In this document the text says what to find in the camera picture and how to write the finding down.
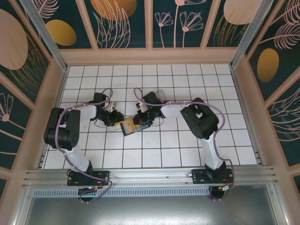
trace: white grid floor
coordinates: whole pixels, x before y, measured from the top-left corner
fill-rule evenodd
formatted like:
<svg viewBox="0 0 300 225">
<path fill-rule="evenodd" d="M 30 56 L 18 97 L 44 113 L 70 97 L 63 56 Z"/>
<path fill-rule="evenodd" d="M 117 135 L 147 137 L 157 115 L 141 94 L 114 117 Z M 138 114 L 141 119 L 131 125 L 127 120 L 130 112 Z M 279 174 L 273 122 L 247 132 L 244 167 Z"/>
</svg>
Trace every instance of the white grid floor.
<svg viewBox="0 0 300 225">
<path fill-rule="evenodd" d="M 238 96 L 227 64 L 73 66 L 70 68 L 60 107 L 93 99 L 95 91 L 113 88 L 112 100 L 125 116 L 136 114 L 133 88 L 143 95 L 162 90 L 167 100 L 202 98 L 226 113 L 226 124 L 217 136 L 220 155 L 234 165 L 256 165 Z M 157 119 L 154 125 L 162 120 Z M 96 123 L 104 127 L 101 121 Z M 99 128 L 94 122 L 80 125 L 79 145 L 94 168 L 150 168 L 203 166 L 200 141 L 182 118 L 166 118 L 160 126 L 129 136 L 120 126 Z M 67 169 L 63 155 L 51 147 L 43 169 Z"/>
</svg>

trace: grid tile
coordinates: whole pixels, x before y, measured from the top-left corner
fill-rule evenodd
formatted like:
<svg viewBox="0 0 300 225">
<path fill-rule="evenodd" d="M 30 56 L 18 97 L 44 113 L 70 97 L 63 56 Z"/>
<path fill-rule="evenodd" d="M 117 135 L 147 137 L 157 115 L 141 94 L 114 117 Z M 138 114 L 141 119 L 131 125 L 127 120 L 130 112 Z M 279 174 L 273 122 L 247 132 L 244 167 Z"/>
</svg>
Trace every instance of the grid tile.
<svg viewBox="0 0 300 225">
<path fill-rule="evenodd" d="M 135 87 L 142 88 L 144 95 L 162 90 L 167 100 L 179 102 L 202 98 L 225 113 L 225 126 L 217 135 L 220 155 L 230 158 L 235 165 L 256 164 L 228 65 L 71 67 L 60 106 L 66 108 L 88 102 L 93 99 L 95 91 L 102 92 L 107 87 L 113 88 L 112 101 L 117 103 L 117 110 L 126 116 L 137 112 L 137 100 L 133 93 Z M 221 115 L 212 110 L 221 123 Z M 205 165 L 201 142 L 191 133 L 182 117 L 156 118 L 150 128 L 125 137 L 120 125 L 106 127 L 100 120 L 82 121 L 79 146 L 94 168 Z M 49 148 L 44 168 L 70 167 L 62 154 Z"/>
</svg>

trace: black grid line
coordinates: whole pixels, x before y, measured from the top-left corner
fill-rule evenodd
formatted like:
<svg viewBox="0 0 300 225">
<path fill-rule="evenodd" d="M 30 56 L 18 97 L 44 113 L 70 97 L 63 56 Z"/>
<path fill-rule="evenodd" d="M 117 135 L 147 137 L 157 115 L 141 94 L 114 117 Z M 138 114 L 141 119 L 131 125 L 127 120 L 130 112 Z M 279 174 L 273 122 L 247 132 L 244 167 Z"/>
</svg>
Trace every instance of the black grid line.
<svg viewBox="0 0 300 225">
<path fill-rule="evenodd" d="M 186 74 L 184 74 L 185 76 L 187 76 L 187 87 L 174 87 L 174 79 L 176 79 L 176 77 L 177 76 L 180 76 L 180 75 L 174 75 L 173 74 L 173 67 L 172 67 L 172 65 L 170 65 L 170 67 L 171 67 L 171 75 L 159 75 L 158 74 L 158 66 L 157 65 L 155 65 L 156 66 L 156 75 L 144 75 L 143 74 L 143 65 L 141 65 L 142 66 L 142 74 L 141 75 L 131 75 L 130 77 L 133 77 L 133 79 L 134 79 L 134 77 L 137 77 L 137 78 L 140 78 L 140 77 L 142 77 L 142 86 L 141 86 L 141 88 L 142 88 L 142 90 L 144 89 L 143 88 L 143 78 L 144 78 L 144 76 L 146 76 L 146 77 L 148 77 L 148 76 L 156 76 L 157 78 L 156 78 L 156 81 L 157 81 L 157 86 L 153 86 L 153 87 L 148 87 L 149 88 L 149 90 L 150 89 L 155 89 L 155 90 L 157 90 L 157 91 L 159 91 L 160 89 L 169 89 L 169 88 L 172 88 L 173 89 L 173 95 L 174 95 L 174 99 L 175 99 L 175 101 L 176 102 L 183 102 L 183 101 L 191 101 L 192 100 L 192 90 L 191 90 L 191 84 L 190 84 L 190 80 L 188 79 L 189 77 L 191 77 L 191 76 L 201 76 L 201 78 L 202 78 L 202 82 L 203 82 L 203 85 L 198 85 L 199 87 L 193 87 L 193 88 L 195 88 L 195 89 L 198 89 L 198 88 L 204 88 L 204 90 L 205 90 L 205 98 L 206 99 L 203 99 L 205 102 L 208 102 L 208 101 L 211 101 L 211 100 L 219 100 L 219 101 L 222 101 L 223 102 L 223 104 L 224 104 L 224 106 L 225 106 L 225 112 L 227 112 L 227 108 L 226 108 L 226 105 L 225 105 L 225 101 L 224 101 L 224 96 L 223 96 L 223 92 L 222 92 L 222 89 L 221 89 L 221 87 L 234 87 L 234 86 L 221 86 L 221 84 L 220 84 L 220 76 L 222 75 L 222 74 L 213 74 L 213 75 L 216 75 L 217 76 L 217 78 L 218 78 L 218 84 L 219 84 L 219 86 L 213 86 L 214 85 L 214 83 L 213 84 L 209 84 L 209 85 L 205 85 L 205 82 L 204 82 L 204 75 L 205 76 L 209 76 L 209 75 L 206 75 L 206 74 L 203 74 L 203 72 L 202 72 L 202 67 L 200 66 L 200 71 L 201 71 L 201 74 L 199 74 L 199 75 L 196 75 L 196 74 L 194 74 L 194 75 L 189 75 L 188 74 L 188 70 L 187 70 L 187 65 L 185 64 L 185 68 L 186 68 Z M 84 74 L 84 71 L 85 71 L 85 69 L 86 69 L 86 67 L 85 66 L 83 66 L 83 70 L 82 70 L 82 76 L 81 77 L 78 77 L 78 76 L 76 76 L 76 77 L 72 77 L 72 76 L 69 76 L 70 74 L 68 74 L 68 76 L 67 76 L 67 78 L 69 78 L 69 77 L 72 77 L 72 78 L 81 78 L 80 80 L 81 80 L 81 82 L 80 82 L 80 88 L 79 89 L 65 89 L 65 87 L 66 87 L 66 82 L 67 82 L 67 79 L 66 79 L 66 82 L 65 82 L 65 84 L 64 84 L 64 89 L 63 89 L 63 92 L 65 92 L 65 90 L 78 90 L 78 93 L 77 93 L 77 100 L 76 100 L 76 102 L 75 101 L 69 101 L 69 102 L 67 102 L 68 100 L 65 100 L 65 101 L 62 101 L 62 97 L 63 97 L 63 95 L 61 96 L 61 99 L 60 99 L 60 105 L 62 105 L 62 104 L 74 104 L 74 105 L 76 105 L 76 104 L 78 104 L 79 103 L 79 101 L 81 101 L 81 99 L 79 99 L 79 97 L 80 97 L 80 90 L 93 90 L 93 92 L 95 93 L 96 91 L 97 91 L 97 89 L 104 89 L 104 88 L 97 88 L 97 84 L 95 85 L 95 87 L 93 87 L 93 88 L 84 88 L 84 89 L 82 89 L 81 88 L 81 85 L 82 85 L 82 82 L 83 82 L 83 74 Z M 99 82 L 99 80 L 101 80 L 101 78 L 102 77 L 110 77 L 111 78 L 111 82 L 110 82 L 110 87 L 112 87 L 112 84 L 113 84 L 113 77 L 126 77 L 126 87 L 121 87 L 121 88 L 117 88 L 117 89 L 126 89 L 126 91 L 124 91 L 125 93 L 126 93 L 126 96 L 125 96 L 125 100 L 124 100 L 124 98 L 122 97 L 122 98 L 118 98 L 118 99 L 120 99 L 120 100 L 122 100 L 122 101 L 115 101 L 115 102 L 117 102 L 117 103 L 121 103 L 121 104 L 124 104 L 124 106 L 125 106 L 125 111 L 124 111 L 124 115 L 126 115 L 127 113 L 126 113 L 126 110 L 127 110 L 127 108 L 129 107 L 129 105 L 128 105 L 128 102 L 137 102 L 137 101 L 128 101 L 128 98 L 127 98 L 127 94 L 128 94 L 128 91 L 133 91 L 133 88 L 128 88 L 127 86 L 128 86 L 128 65 L 127 65 L 127 74 L 126 74 L 126 76 L 124 76 L 124 75 L 119 75 L 119 76 L 113 76 L 113 70 L 114 70 L 114 66 L 112 66 L 112 71 L 111 71 L 111 74 L 109 73 L 109 75 L 107 74 L 107 75 L 105 75 L 105 76 L 99 76 L 99 70 L 100 70 L 100 67 L 98 67 L 98 70 L 97 70 L 97 76 L 85 76 L 84 78 L 86 78 L 86 77 L 96 77 L 96 83 L 97 82 Z M 172 87 L 170 87 L 170 86 L 168 86 L 168 87 L 160 87 L 159 86 L 159 84 L 158 84 L 158 79 L 159 79 L 159 77 L 158 76 L 172 76 Z M 220 89 L 220 92 L 221 92 L 221 94 L 222 94 L 222 99 L 208 99 L 208 97 L 207 97 L 207 88 L 210 88 L 210 87 L 217 87 L 217 88 L 219 88 Z M 176 95 L 175 95 L 175 91 L 176 91 L 176 88 L 188 88 L 188 90 L 189 90 L 189 97 L 190 97 L 190 99 L 186 99 L 186 100 L 176 100 L 176 99 L 178 99 L 180 96 L 178 95 L 178 94 L 180 94 L 180 92 L 176 92 L 177 93 L 177 97 L 176 97 Z M 230 114 L 242 114 L 242 113 L 227 113 L 226 114 L 226 116 L 227 115 L 230 115 Z M 229 124 L 229 128 L 227 128 L 226 130 L 231 130 L 231 135 L 232 135 L 232 139 L 233 139 L 233 145 L 234 146 L 221 146 L 221 147 L 234 147 L 235 148 L 235 150 L 236 150 L 236 155 L 237 155 L 237 158 L 238 158 L 238 160 L 239 160 L 239 156 L 238 156 L 238 154 L 237 154 L 237 149 L 236 149 L 236 146 L 235 146 L 235 142 L 234 142 L 234 138 L 233 138 L 233 130 L 247 130 L 246 128 L 245 129 L 232 129 L 232 126 L 231 126 L 231 124 L 230 124 L 230 122 L 228 122 L 228 124 Z M 90 131 L 90 128 L 91 128 L 91 123 L 89 123 L 89 128 L 88 128 L 88 131 L 87 132 L 80 132 L 80 133 L 85 133 L 85 134 L 87 134 L 88 136 L 87 136 L 87 140 L 86 140 L 86 149 L 84 149 L 85 150 L 85 154 L 86 154 L 86 152 L 87 151 L 93 151 L 93 150 L 89 150 L 89 149 L 87 149 L 87 143 L 88 143 L 88 139 L 89 139 L 89 133 L 105 133 L 105 143 L 106 143 L 106 134 L 107 133 L 113 133 L 113 132 L 118 132 L 118 133 L 120 133 L 120 131 L 108 131 L 108 129 L 106 128 L 105 130 L 103 130 L 103 131 Z M 176 119 L 176 127 L 177 127 L 177 129 L 176 130 L 174 130 L 173 128 L 171 128 L 171 129 L 166 129 L 166 130 L 164 130 L 164 131 L 166 131 L 166 132 L 168 132 L 168 131 L 177 131 L 177 134 L 178 134 L 178 144 L 179 144 L 179 147 L 178 147 L 178 149 L 180 150 L 179 151 L 179 153 L 180 153 L 180 165 L 181 165 L 181 167 L 182 167 L 182 159 L 181 159 L 181 149 L 189 149 L 189 148 L 198 148 L 198 153 L 199 153 L 199 158 L 200 158 L 200 164 L 202 165 L 202 160 L 201 160 L 201 154 L 200 154 L 200 151 L 201 151 L 201 147 L 199 147 L 199 142 L 197 141 L 197 145 L 196 146 L 194 146 L 194 147 L 184 147 L 184 148 L 182 148 L 181 146 L 180 146 L 180 135 L 179 135 L 179 131 L 189 131 L 189 129 L 188 128 L 181 128 L 181 129 L 179 129 L 179 121 L 178 121 L 178 119 Z M 158 127 L 159 128 L 159 130 L 150 130 L 150 131 L 147 131 L 147 130 L 143 130 L 143 131 L 140 131 L 141 132 L 141 135 L 142 135 L 142 143 L 141 143 L 141 152 L 142 152 L 142 155 L 141 155 L 141 158 L 142 158 L 142 165 L 141 165 L 141 167 L 143 168 L 143 150 L 144 149 L 160 149 L 160 159 L 161 159 L 161 167 L 163 167 L 163 159 L 162 159 L 162 149 L 176 149 L 175 147 L 170 147 L 170 148 L 162 148 L 162 140 L 161 140 L 161 132 L 162 132 L 162 130 L 161 130 L 161 127 L 159 126 Z M 146 147 L 146 148 L 143 148 L 143 134 L 145 134 L 144 132 L 158 132 L 159 131 L 159 138 L 160 138 L 160 148 L 153 148 L 153 147 Z M 105 151 L 106 150 L 120 150 L 120 149 L 105 149 L 106 148 L 106 144 L 104 143 L 104 147 L 103 147 L 103 149 L 97 149 L 97 150 L 103 150 L 103 161 L 102 161 L 102 168 L 104 168 L 104 160 L 105 160 Z M 124 163 L 124 148 L 125 147 L 125 139 L 123 138 L 123 148 L 122 148 L 122 162 L 121 162 L 121 166 L 119 166 L 118 168 L 123 168 L 123 163 Z M 44 158 L 44 164 L 43 164 L 43 167 L 45 167 L 45 165 L 46 165 L 46 161 L 47 161 L 47 158 L 48 158 L 48 152 L 49 151 L 54 151 L 54 150 L 47 150 L 47 155 L 45 155 L 45 158 Z"/>
</svg>

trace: flower illustration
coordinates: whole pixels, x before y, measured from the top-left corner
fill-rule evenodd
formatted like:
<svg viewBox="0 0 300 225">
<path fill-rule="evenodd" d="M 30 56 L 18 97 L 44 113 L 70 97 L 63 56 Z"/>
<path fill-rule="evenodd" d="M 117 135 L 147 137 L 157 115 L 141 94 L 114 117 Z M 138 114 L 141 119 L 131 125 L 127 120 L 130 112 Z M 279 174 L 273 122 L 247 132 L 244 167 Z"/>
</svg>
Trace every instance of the flower illustration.
<svg viewBox="0 0 300 225">
<path fill-rule="evenodd" d="M 173 20 L 171 20 L 171 15 L 170 12 L 168 13 L 155 13 L 155 19 L 159 25 L 159 30 L 160 30 L 160 39 L 161 39 L 161 44 L 163 45 L 163 48 L 165 47 L 164 41 L 163 41 L 163 35 L 161 32 L 161 28 L 164 26 L 169 26 L 173 24 Z"/>
<path fill-rule="evenodd" d="M 175 0 L 177 6 L 196 5 L 206 2 L 206 0 Z"/>
<path fill-rule="evenodd" d="M 180 13 L 180 23 L 183 31 L 182 47 L 184 47 L 184 37 L 186 32 L 193 31 L 193 30 L 200 30 L 203 28 L 203 23 L 200 23 L 202 21 L 200 15 L 201 12 L 190 13 L 187 17 L 187 12 Z"/>
<path fill-rule="evenodd" d="M 13 107 L 14 98 L 7 95 L 7 99 L 3 93 L 0 94 L 0 120 L 3 122 L 9 121 L 11 108 Z"/>
</svg>

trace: purple cable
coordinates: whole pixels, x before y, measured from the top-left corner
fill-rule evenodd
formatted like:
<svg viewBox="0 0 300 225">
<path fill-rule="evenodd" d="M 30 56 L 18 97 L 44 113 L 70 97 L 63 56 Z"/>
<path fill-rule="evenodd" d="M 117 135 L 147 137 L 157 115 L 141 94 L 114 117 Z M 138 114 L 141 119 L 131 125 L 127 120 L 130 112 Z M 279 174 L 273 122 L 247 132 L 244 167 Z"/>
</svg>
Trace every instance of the purple cable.
<svg viewBox="0 0 300 225">
<path fill-rule="evenodd" d="M 140 89 L 140 88 L 134 88 L 133 92 L 135 94 L 135 97 L 137 98 L 137 100 L 139 100 L 140 102 L 142 102 L 143 104 L 145 105 L 149 105 L 149 106 L 165 106 L 165 105 L 184 105 L 184 104 L 199 104 L 199 105 L 205 105 L 205 106 L 208 106 L 208 107 L 211 107 L 215 110 L 217 110 L 222 118 L 223 118 L 223 123 L 222 125 L 220 126 L 220 128 L 214 133 L 214 136 L 213 136 L 213 144 L 214 144 L 214 148 L 215 148 L 215 152 L 216 152 L 216 155 L 219 159 L 223 160 L 223 161 L 229 161 L 230 165 L 231 165 L 231 168 L 232 168 L 232 186 L 234 186 L 234 169 L 233 169 L 233 163 L 231 161 L 231 159 L 229 158 L 222 158 L 219 153 L 218 153 L 218 149 L 217 149 L 217 143 L 216 143 L 216 136 L 217 136 L 217 133 L 224 127 L 225 125 L 225 115 L 224 113 L 222 113 L 221 110 L 219 110 L 218 108 L 216 108 L 215 106 L 211 105 L 211 104 L 207 104 L 207 103 L 204 103 L 204 102 L 184 102 L 184 103 L 178 103 L 178 102 L 169 102 L 169 103 L 164 103 L 164 104 L 150 104 L 150 103 L 147 103 L 145 101 L 143 101 L 141 98 L 139 98 L 136 94 L 136 90 L 139 90 L 141 92 L 141 95 L 143 96 L 143 91 Z M 213 196 L 211 195 L 211 191 L 212 191 L 212 187 L 210 188 L 210 194 L 209 194 L 209 198 L 214 200 L 213 199 Z"/>
<path fill-rule="evenodd" d="M 77 108 L 80 108 L 80 107 L 83 107 L 83 106 L 88 106 L 88 105 L 100 105 L 100 104 L 103 104 L 103 103 L 109 101 L 109 100 L 111 99 L 111 97 L 113 96 L 113 90 L 112 90 L 111 88 L 105 88 L 105 89 L 103 90 L 102 93 L 104 93 L 106 90 L 110 90 L 111 93 L 110 93 L 110 96 L 108 97 L 108 99 L 106 99 L 105 101 L 102 101 L 102 102 L 99 102 L 99 103 L 84 103 L 84 104 L 81 104 L 81 105 L 75 105 L 75 106 L 73 106 L 73 107 L 69 107 L 69 108 L 65 109 L 65 110 L 61 113 L 61 115 L 60 115 L 60 117 L 59 117 L 59 119 L 58 119 L 58 122 L 57 122 L 56 129 L 55 129 L 55 138 L 54 138 L 54 140 L 55 140 L 55 146 L 56 146 L 56 148 L 57 148 L 58 151 L 60 151 L 60 152 L 62 152 L 62 153 L 64 154 L 64 151 L 59 147 L 59 144 L 58 144 L 58 130 L 59 130 L 59 128 L 60 128 L 60 122 L 61 122 L 61 120 L 62 120 L 62 117 L 65 115 L 65 113 L 66 113 L 67 111 L 69 111 L 69 110 L 72 110 L 72 109 L 77 109 Z M 64 154 L 64 156 L 65 156 L 65 158 L 66 158 L 66 161 L 70 164 L 70 166 L 74 167 L 74 168 L 75 168 L 78 172 L 80 172 L 81 174 L 83 174 L 83 175 L 85 175 L 85 176 L 87 176 L 87 177 L 89 177 L 89 178 L 95 179 L 95 180 L 100 180 L 100 181 L 104 181 L 104 182 L 109 182 L 109 183 L 110 183 L 110 186 L 109 186 L 109 187 L 108 187 L 101 195 L 99 195 L 98 197 L 93 198 L 92 200 L 86 202 L 87 204 L 88 204 L 89 202 L 92 203 L 92 202 L 98 200 L 99 198 L 101 198 L 101 197 L 102 197 L 102 196 L 103 196 L 103 195 L 104 195 L 104 194 L 112 187 L 113 182 L 112 182 L 111 180 L 106 180 L 106 179 L 94 177 L 94 176 L 91 176 L 91 175 L 85 173 L 84 171 L 80 170 L 77 166 L 75 166 L 75 165 L 69 160 L 69 158 L 67 157 L 67 155 Z M 81 203 L 84 202 L 84 201 L 81 199 L 82 195 L 85 194 L 85 193 L 87 193 L 87 192 L 91 192 L 91 191 L 85 191 L 85 192 L 83 192 L 83 193 L 79 196 L 79 199 L 80 199 Z"/>
</svg>

